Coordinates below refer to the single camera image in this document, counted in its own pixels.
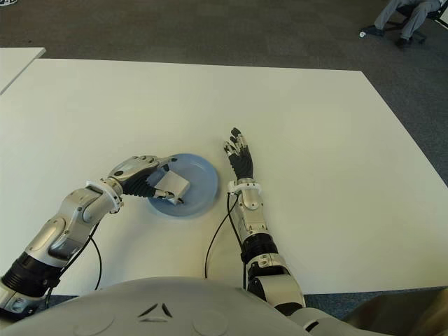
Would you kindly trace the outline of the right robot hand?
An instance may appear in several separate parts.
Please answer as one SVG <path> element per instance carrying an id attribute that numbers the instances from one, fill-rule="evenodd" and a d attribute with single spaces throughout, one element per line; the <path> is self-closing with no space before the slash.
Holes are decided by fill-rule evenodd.
<path id="1" fill-rule="evenodd" d="M 223 149 L 235 176 L 238 180 L 253 179 L 253 160 L 244 135 L 236 127 L 230 133 L 230 140 L 224 142 Z"/>

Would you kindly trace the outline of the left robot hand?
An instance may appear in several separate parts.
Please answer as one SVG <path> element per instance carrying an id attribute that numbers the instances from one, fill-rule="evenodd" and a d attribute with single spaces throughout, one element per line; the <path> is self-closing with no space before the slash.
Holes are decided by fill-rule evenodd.
<path id="1" fill-rule="evenodd" d="M 124 195 L 170 200 L 175 198 L 174 193 L 151 186 L 148 178 L 160 168 L 168 172 L 169 163 L 175 161 L 177 158 L 174 156 L 133 156 L 115 166 L 108 178 L 120 184 Z"/>

